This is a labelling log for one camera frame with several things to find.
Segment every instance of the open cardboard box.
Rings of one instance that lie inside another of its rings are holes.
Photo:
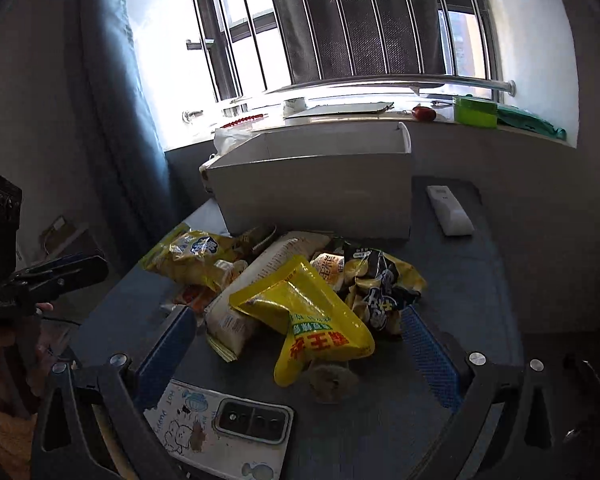
[[[232,234],[261,224],[408,238],[411,139],[398,121],[325,121],[264,131],[200,168]]]

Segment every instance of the white box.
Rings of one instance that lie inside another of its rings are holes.
[[[264,131],[200,168],[226,226],[408,238],[411,139],[398,121],[324,121]]]

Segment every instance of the green plastic container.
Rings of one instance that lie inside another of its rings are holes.
[[[485,99],[454,96],[454,119],[468,126],[495,128],[498,124],[498,105]]]

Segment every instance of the blue curtain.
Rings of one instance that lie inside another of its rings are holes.
[[[142,94],[125,0],[66,0],[65,38],[78,132],[128,270],[192,205]]]

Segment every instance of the remote control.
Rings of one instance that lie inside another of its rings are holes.
[[[446,236],[464,236],[474,232],[474,225],[447,186],[427,186],[427,194]]]

